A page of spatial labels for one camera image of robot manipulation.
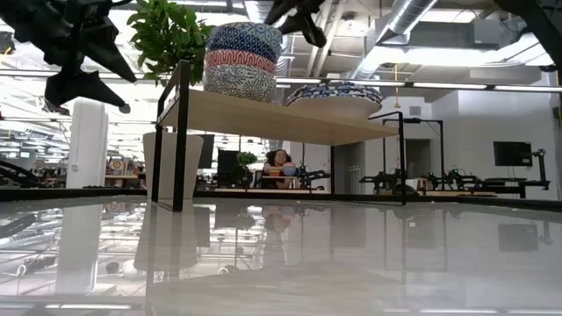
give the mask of white planter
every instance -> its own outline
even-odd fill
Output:
[[[160,163],[160,189],[158,190],[159,199],[169,199],[174,197],[174,178],[176,166],[176,133],[164,133],[162,135],[162,159]],[[142,136],[144,147],[144,159],[147,173],[148,198],[152,196],[152,175],[155,157],[156,133],[146,133]],[[187,148],[185,152],[185,172],[184,172],[184,198],[193,198],[195,180],[203,138],[199,136],[187,136]]]

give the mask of white pillar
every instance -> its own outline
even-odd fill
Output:
[[[56,270],[57,293],[84,295],[94,290],[102,210],[102,205],[64,209]]]
[[[105,105],[79,97],[74,102],[67,188],[104,185],[108,118]]]

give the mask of stacked bowls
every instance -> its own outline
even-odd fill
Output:
[[[380,110],[382,98],[372,87],[351,82],[321,83],[295,90],[287,106],[338,118],[367,119]]]
[[[207,40],[203,89],[270,103],[283,36],[270,25],[240,22],[214,28]]]

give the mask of person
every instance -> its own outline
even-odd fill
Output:
[[[262,176],[269,176],[273,169],[281,169],[286,162],[292,162],[291,157],[283,149],[273,150],[265,155],[267,161],[263,165]],[[279,176],[285,176],[283,170]],[[261,179],[264,189],[289,189],[291,179]]]

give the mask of glossy white surface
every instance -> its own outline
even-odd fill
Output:
[[[98,209],[98,220],[81,213]],[[195,199],[172,213],[145,197],[4,203],[0,314],[558,315],[561,223],[454,204]],[[49,256],[54,265],[33,270]]]

